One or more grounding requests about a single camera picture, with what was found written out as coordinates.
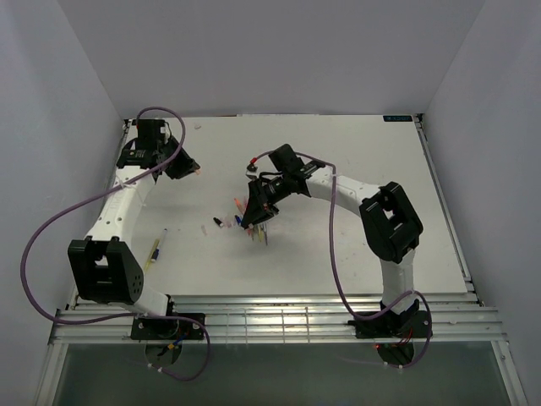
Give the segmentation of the red pen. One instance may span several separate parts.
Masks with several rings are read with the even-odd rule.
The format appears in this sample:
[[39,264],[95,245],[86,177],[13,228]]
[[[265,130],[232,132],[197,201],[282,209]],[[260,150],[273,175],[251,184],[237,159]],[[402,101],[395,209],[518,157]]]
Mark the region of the red pen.
[[233,199],[235,206],[241,214],[244,214],[248,207],[248,199],[243,197],[242,199],[234,198]]

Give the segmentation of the black pen cap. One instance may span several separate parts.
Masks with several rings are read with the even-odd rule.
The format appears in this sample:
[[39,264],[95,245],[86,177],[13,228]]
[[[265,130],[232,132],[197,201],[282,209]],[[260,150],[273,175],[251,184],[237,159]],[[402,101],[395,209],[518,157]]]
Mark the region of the black pen cap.
[[213,221],[214,221],[214,223],[216,224],[217,227],[224,228],[224,223],[220,218],[214,217]]

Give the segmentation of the yellow green pen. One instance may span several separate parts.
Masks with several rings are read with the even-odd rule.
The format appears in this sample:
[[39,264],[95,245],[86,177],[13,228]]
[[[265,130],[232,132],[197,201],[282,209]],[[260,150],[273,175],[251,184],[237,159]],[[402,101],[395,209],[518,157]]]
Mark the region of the yellow green pen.
[[150,267],[150,265],[151,265],[151,263],[154,261],[153,257],[154,257],[154,254],[155,254],[155,252],[156,252],[156,250],[157,250],[157,247],[158,247],[159,243],[160,243],[160,240],[159,240],[159,239],[155,239],[154,244],[152,245],[152,248],[151,248],[151,250],[150,250],[150,253],[149,253],[149,255],[148,255],[148,257],[147,257],[147,260],[146,260],[146,262],[145,262],[145,265],[144,265],[144,267],[143,267],[143,272],[147,272],[148,269],[149,269],[149,267]]

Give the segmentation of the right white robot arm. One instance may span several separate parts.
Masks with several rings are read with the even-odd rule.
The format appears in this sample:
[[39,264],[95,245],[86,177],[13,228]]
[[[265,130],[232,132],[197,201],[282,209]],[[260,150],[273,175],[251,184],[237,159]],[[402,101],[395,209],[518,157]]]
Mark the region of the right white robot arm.
[[380,310],[351,313],[351,325],[366,337],[396,337],[411,329],[418,313],[413,261],[424,226],[403,187],[372,185],[340,176],[336,166],[296,152],[289,144],[266,152],[274,171],[262,172],[253,158],[246,167],[249,198],[241,226],[253,229],[277,216],[290,195],[326,200],[329,218],[341,207],[362,223],[364,237],[379,258],[383,293]]

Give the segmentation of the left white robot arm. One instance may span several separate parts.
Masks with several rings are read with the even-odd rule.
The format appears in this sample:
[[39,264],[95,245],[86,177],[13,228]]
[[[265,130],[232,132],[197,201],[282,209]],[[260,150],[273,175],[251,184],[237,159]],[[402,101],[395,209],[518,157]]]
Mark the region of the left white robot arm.
[[168,295],[145,285],[143,267],[131,247],[135,224],[158,178],[165,174],[170,179],[180,179],[200,170],[200,165],[181,150],[163,169],[145,174],[174,155],[178,145],[165,119],[132,121],[116,162],[115,191],[105,199],[86,236],[72,240],[68,247],[80,298],[152,315],[150,328],[164,338],[178,331],[178,315],[171,312]]

